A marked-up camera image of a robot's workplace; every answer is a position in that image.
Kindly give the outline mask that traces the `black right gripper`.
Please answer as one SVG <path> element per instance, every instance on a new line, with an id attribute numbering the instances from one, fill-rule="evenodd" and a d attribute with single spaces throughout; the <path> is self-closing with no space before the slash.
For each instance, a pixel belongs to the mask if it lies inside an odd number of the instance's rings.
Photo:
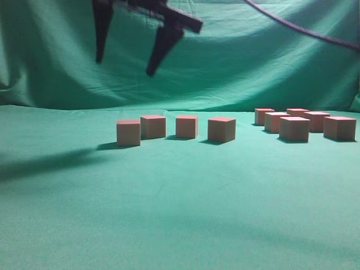
<path id="1" fill-rule="evenodd" d="M 199 34 L 203 27 L 201 19 L 170 7 L 168 1 L 114 1 L 114 3 L 128 11 L 145 15 L 163 23 L 180 26 L 193 33 Z M 93 0 L 92 11 L 96 35 L 96 63 L 100 64 L 104 57 L 106 39 L 114 14 L 113 1 Z M 153 77 L 155 75 L 168 53 L 183 38 L 184 30 L 182 28 L 174 28 L 170 25 L 158 27 L 154 46 L 146 68 L 148 76 Z"/>

